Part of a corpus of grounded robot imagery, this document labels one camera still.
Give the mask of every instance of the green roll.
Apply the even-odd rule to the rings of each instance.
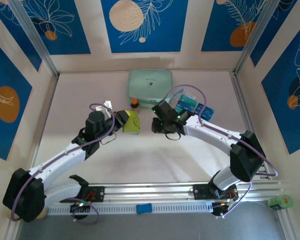
[[[281,196],[273,197],[268,200],[268,206],[272,210],[281,210],[281,209],[288,209],[294,206],[294,200],[291,196],[284,194]]]

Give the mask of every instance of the gray floor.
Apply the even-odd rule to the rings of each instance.
[[[89,216],[84,221],[93,220]],[[48,216],[23,223],[19,240],[284,240],[275,211],[243,202],[225,219],[211,213],[102,215],[93,226],[70,216]]]

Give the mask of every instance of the orange bottle cap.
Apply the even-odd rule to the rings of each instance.
[[[137,104],[137,103],[138,103],[138,99],[132,98],[131,103],[132,103],[133,105]]]

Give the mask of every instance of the small bottle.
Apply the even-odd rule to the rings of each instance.
[[[131,106],[131,110],[132,110],[132,111],[139,112],[139,103],[138,103],[138,99],[132,98],[130,106]]]

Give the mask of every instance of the yellow object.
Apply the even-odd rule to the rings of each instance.
[[[138,112],[136,111],[127,111],[130,113],[130,117],[126,124],[123,126],[123,132],[125,134],[134,134],[138,135],[140,132],[140,119],[138,118]]]

